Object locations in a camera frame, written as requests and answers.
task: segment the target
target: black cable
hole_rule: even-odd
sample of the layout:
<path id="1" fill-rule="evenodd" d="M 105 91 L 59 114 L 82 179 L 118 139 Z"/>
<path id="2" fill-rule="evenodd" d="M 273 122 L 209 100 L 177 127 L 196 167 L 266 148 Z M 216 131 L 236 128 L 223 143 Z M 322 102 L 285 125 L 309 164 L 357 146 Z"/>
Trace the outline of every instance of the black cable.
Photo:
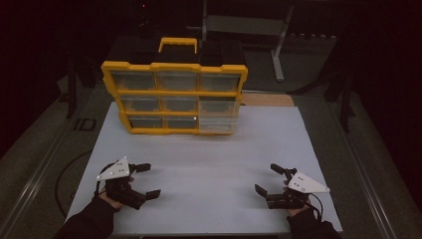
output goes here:
<path id="1" fill-rule="evenodd" d="M 76 162 L 77 160 L 79 160 L 80 158 L 82 158 L 83 156 L 85 156 L 85 155 L 88 155 L 88 154 L 90 154 L 90 153 L 92 153 L 93 152 L 93 150 L 91 149 L 91 150 L 88 150 L 88 151 L 86 151 L 86 152 L 84 152 L 84 153 L 82 153 L 82 154 L 80 154 L 79 156 L 77 156 L 77 157 L 75 157 L 74 159 L 72 159 L 72 161 L 70 161 L 63 169 L 62 169 L 62 171 L 60 172 L 60 174 L 59 174 L 59 177 L 57 178 L 57 180 L 56 180 L 56 185 L 55 185 L 55 189 L 54 189 L 54 196 L 55 196 L 55 198 L 56 198 L 56 203 L 57 203 L 57 206 L 59 207 L 59 209 L 60 209 L 60 211 L 62 212 L 62 215 L 64 216 L 64 217 L 67 217 L 68 215 L 67 215 L 67 213 L 65 212 L 65 209 L 63 209 L 63 206 L 62 206 L 62 204 L 60 203 L 60 200 L 59 200 L 59 183 L 60 183 L 60 180 L 62 179 L 62 176 L 63 176 L 63 174 L 66 172 L 66 170 L 74 163 L 74 162 Z"/>
<path id="2" fill-rule="evenodd" d="M 323 214 L 322 202 L 320 202 L 319 198 L 318 198 L 315 194 L 311 193 L 311 195 L 312 195 L 314 198 L 316 198 L 316 200 L 319 202 L 319 205 L 320 205 L 320 217 L 322 217 L 322 214 Z"/>

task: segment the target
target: yellow handle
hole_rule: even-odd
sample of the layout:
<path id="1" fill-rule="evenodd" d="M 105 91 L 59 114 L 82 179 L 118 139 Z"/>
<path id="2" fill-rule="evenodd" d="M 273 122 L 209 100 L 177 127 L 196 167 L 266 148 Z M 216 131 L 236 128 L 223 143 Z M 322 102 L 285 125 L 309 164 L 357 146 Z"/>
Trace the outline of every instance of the yellow handle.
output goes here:
<path id="1" fill-rule="evenodd" d="M 161 38 L 158 52 L 161 52 L 162 46 L 164 45 L 187 45 L 195 47 L 195 54 L 197 52 L 197 41 L 195 38 Z"/>

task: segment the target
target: plastic drawer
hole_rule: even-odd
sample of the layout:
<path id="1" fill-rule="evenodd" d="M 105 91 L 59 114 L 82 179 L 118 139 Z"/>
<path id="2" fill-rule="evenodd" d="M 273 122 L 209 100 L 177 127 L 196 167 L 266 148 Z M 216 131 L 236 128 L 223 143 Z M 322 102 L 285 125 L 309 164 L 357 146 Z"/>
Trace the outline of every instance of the plastic drawer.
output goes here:
<path id="1" fill-rule="evenodd" d="M 197 74 L 193 72 L 157 72 L 159 88 L 165 91 L 196 91 Z"/>
<path id="2" fill-rule="evenodd" d="M 199 115 L 201 117 L 233 117 L 238 111 L 236 98 L 200 97 Z"/>
<path id="3" fill-rule="evenodd" d="M 160 97 L 164 112 L 196 112 L 197 97 Z"/>
<path id="4" fill-rule="evenodd" d="M 197 128 L 197 117 L 164 117 L 168 128 Z"/>
<path id="5" fill-rule="evenodd" d="M 237 118 L 199 118 L 200 133 L 233 133 Z"/>
<path id="6" fill-rule="evenodd" d="M 157 96 L 121 95 L 121 103 L 127 112 L 158 112 Z"/>
<path id="7" fill-rule="evenodd" d="M 204 92 L 236 92 L 241 75 L 201 74 L 200 90 Z"/>
<path id="8" fill-rule="evenodd" d="M 111 71 L 118 90 L 155 90 L 152 72 Z"/>
<path id="9" fill-rule="evenodd" d="M 162 128 L 162 118 L 154 116 L 128 116 L 132 127 Z"/>

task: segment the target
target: table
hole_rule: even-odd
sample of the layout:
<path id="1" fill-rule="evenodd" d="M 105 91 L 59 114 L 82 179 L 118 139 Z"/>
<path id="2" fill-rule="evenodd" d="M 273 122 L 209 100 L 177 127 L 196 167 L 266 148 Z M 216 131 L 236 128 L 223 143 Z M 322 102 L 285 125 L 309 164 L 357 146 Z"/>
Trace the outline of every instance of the table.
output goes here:
<path id="1" fill-rule="evenodd" d="M 220 16 L 208 13 L 208 1 L 203 0 L 202 9 L 202 41 L 207 40 L 207 33 L 211 31 L 226 32 L 226 33 L 240 33 L 240 34 L 257 34 L 277 36 L 277 46 L 271 51 L 271 58 L 273 61 L 276 80 L 282 82 L 285 77 L 283 74 L 282 66 L 280 65 L 280 53 L 283 48 L 288 30 L 290 30 L 291 23 L 295 25 L 294 14 L 298 14 L 298 6 L 306 6 L 307 11 L 300 13 L 296 18 L 296 26 L 300 29 L 296 30 L 296 34 L 304 34 L 310 37 L 316 34 L 325 35 L 326 37 L 336 36 L 339 37 L 345 28 L 348 19 L 356 7 L 363 6 L 376 6 L 382 0 L 279 0 L 286 3 L 286 12 L 283 14 L 282 20 L 276 19 L 263 19 L 263 18 L 250 18 L 250 17 L 237 17 L 237 16 Z M 239 2 L 239 8 L 242 8 L 242 1 Z M 323 9 L 318 12 L 317 17 L 312 17 L 314 11 L 318 11 L 318 7 Z M 336 16 L 325 16 L 324 14 L 337 12 L 337 7 L 344 7 L 346 12 L 342 12 Z M 324 32 L 321 28 L 322 25 L 328 24 L 332 29 Z"/>
<path id="2" fill-rule="evenodd" d="M 129 163 L 152 165 L 150 171 L 133 175 L 132 188 L 141 193 L 162 191 L 139 211 L 123 207 L 114 217 L 116 235 L 289 232 L 286 211 L 268 209 L 254 185 L 282 192 L 284 178 L 270 169 L 271 163 L 296 167 L 325 184 L 301 114 L 295 107 L 252 106 L 241 106 L 239 114 L 233 135 L 128 134 L 112 103 L 68 216 L 91 201 L 101 169 L 127 156 Z M 323 219 L 341 231 L 329 194 L 316 195 L 323 203 Z"/>

